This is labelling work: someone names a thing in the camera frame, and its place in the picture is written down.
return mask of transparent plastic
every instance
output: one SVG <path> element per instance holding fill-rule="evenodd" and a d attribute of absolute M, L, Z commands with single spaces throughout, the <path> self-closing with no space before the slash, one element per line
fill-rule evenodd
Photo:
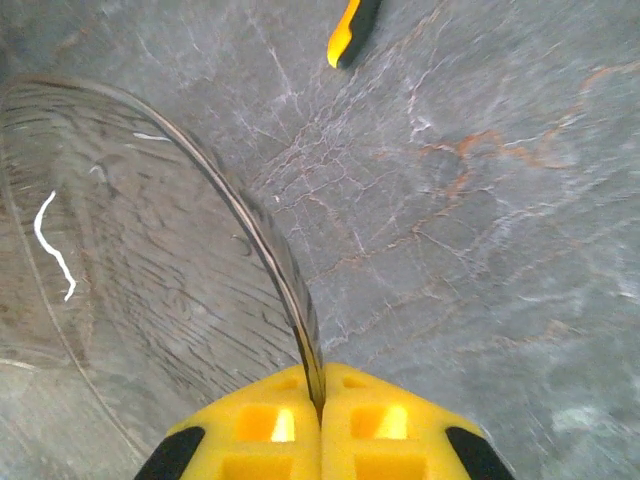
<path fill-rule="evenodd" d="M 131 478 L 175 422 L 299 361 L 287 307 L 188 133 L 84 80 L 21 77 L 0 108 L 1 475 Z"/>

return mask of black rubber edge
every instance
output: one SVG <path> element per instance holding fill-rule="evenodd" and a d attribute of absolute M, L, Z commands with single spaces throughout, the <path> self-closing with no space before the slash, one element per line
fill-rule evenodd
<path fill-rule="evenodd" d="M 376 17 L 380 10 L 382 0 L 360 0 L 360 5 L 349 23 L 351 30 L 351 41 L 338 58 L 339 68 L 349 68 L 356 59 L 362 47 L 367 43 L 373 27 L 376 24 Z"/>
<path fill-rule="evenodd" d="M 515 480 L 489 442 L 460 427 L 446 430 L 471 480 Z"/>
<path fill-rule="evenodd" d="M 134 480 L 178 480 L 204 438 L 204 428 L 189 427 L 165 438 Z"/>

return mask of gray marble surface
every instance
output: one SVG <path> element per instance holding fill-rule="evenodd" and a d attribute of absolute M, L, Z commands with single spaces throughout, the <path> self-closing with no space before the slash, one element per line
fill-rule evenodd
<path fill-rule="evenodd" d="M 271 210 L 330 361 L 460 412 L 520 479 L 640 478 L 636 0 L 0 3 L 0 77 L 131 91 Z"/>

